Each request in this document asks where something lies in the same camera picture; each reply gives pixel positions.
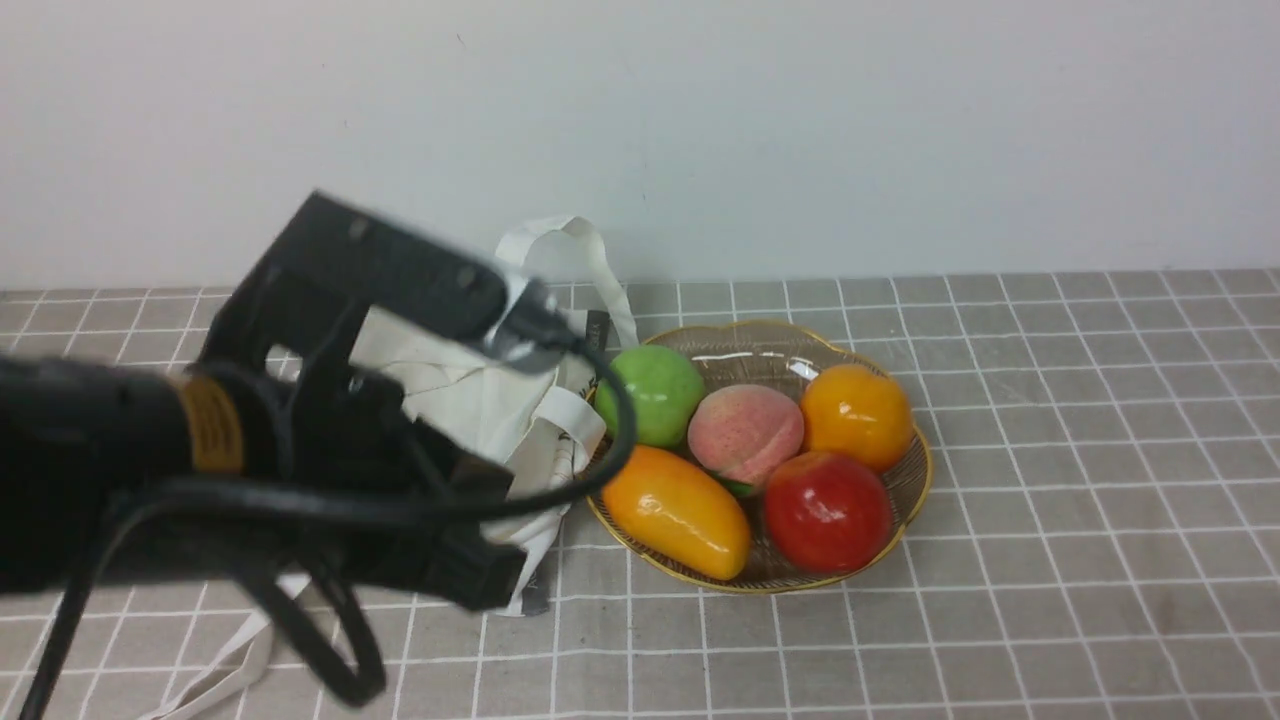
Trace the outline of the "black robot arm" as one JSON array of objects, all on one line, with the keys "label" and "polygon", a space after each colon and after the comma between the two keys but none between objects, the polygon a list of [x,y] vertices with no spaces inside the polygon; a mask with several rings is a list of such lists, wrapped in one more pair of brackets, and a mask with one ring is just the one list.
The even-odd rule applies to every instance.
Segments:
[{"label": "black robot arm", "polygon": [[443,340],[481,340],[509,306],[493,272],[448,272],[408,300],[257,268],[178,377],[63,357],[3,359],[3,592],[64,589],[115,511],[174,479],[214,482],[129,530],[108,584],[308,570],[351,585],[503,606],[524,552],[456,505],[509,474],[402,410],[404,389],[349,361],[371,309]]}]

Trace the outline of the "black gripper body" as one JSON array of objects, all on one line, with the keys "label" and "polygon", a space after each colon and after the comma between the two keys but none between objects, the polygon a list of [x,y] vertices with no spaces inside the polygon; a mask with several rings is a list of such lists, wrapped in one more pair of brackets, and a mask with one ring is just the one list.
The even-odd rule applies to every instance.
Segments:
[{"label": "black gripper body", "polygon": [[300,562],[339,582],[506,605],[526,555],[488,539],[463,505],[495,507],[511,473],[403,410],[404,388],[349,360],[370,306],[284,270],[253,270],[215,315],[198,368],[247,396],[243,427],[270,425],[275,466],[248,475],[323,500],[278,523]]}]

